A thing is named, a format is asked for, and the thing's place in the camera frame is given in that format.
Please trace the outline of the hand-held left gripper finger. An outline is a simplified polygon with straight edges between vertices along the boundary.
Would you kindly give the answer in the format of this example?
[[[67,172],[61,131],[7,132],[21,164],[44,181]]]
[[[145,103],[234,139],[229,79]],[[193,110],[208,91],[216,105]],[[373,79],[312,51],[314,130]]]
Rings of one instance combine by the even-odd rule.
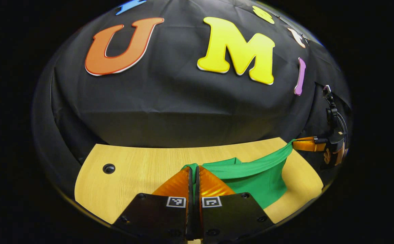
[[[193,170],[186,167],[153,193],[138,193],[112,227],[140,243],[186,243],[193,211]]]
[[[196,168],[195,183],[195,227],[202,243],[239,243],[275,226],[251,193],[235,193],[206,168]]]

